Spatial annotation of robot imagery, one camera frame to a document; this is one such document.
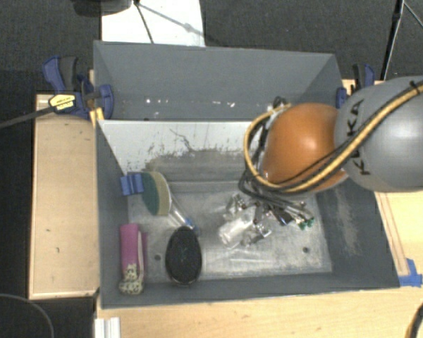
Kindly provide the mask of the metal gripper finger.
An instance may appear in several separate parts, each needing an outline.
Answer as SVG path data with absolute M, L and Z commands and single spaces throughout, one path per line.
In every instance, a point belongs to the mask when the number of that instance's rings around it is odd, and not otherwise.
M 246 201 L 239 193 L 234 194 L 226 205 L 226 220 L 234 219 L 239 212 L 247 208 Z
M 267 238 L 272 233 L 264 223 L 253 225 L 245 235 L 245 246 L 251 246 Z

